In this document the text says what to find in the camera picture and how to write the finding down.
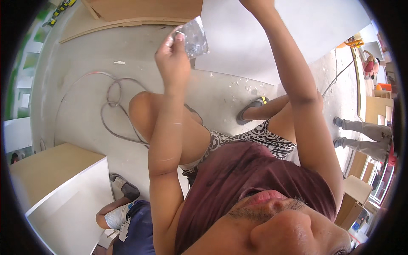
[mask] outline mouth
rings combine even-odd
[[[276,190],[261,191],[251,196],[242,206],[245,207],[256,204],[265,204],[271,200],[280,201],[286,199],[288,199],[287,196],[284,196],[282,193]]]

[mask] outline patterned shorts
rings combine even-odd
[[[186,165],[180,165],[180,168],[183,170],[183,175],[195,175],[198,171],[198,165],[202,163],[212,151],[233,141],[249,141],[265,145],[276,158],[284,159],[296,148],[296,144],[268,131],[268,125],[269,120],[264,121],[250,131],[234,136],[208,129],[211,134],[211,140],[206,152],[199,160]]]

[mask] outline person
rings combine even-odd
[[[155,54],[164,94],[142,92],[129,103],[132,124],[150,144],[155,251],[349,254],[348,233],[333,223],[343,175],[322,97],[274,1],[241,3],[268,36],[287,96],[257,99],[240,113],[239,120],[267,120],[249,133],[209,130],[184,106],[191,71],[184,35],[164,40]],[[295,147],[301,166],[283,160]],[[193,182],[185,199],[179,165]]]
[[[364,63],[364,72],[370,73],[370,78],[374,79],[374,77],[378,73],[378,69],[380,66],[380,59],[374,58],[374,56],[366,50],[364,50],[363,52],[369,55],[366,62]]]
[[[106,252],[107,255],[155,255],[150,203],[136,200],[139,189],[118,174],[109,179],[124,197],[104,206],[95,217],[103,229],[120,230]]]
[[[14,164],[14,163],[16,163],[17,161],[18,161],[19,159],[18,159],[18,155],[17,155],[17,153],[13,153],[12,155],[11,155],[11,164]]]
[[[376,161],[385,162],[388,160],[389,166],[395,165],[397,157],[394,153],[392,128],[390,126],[377,125],[361,121],[344,120],[339,117],[335,117],[333,119],[333,123],[344,130],[357,131],[374,140],[374,142],[370,142],[339,137],[333,141],[335,148],[340,146],[345,148],[347,146],[353,150],[369,155]]]

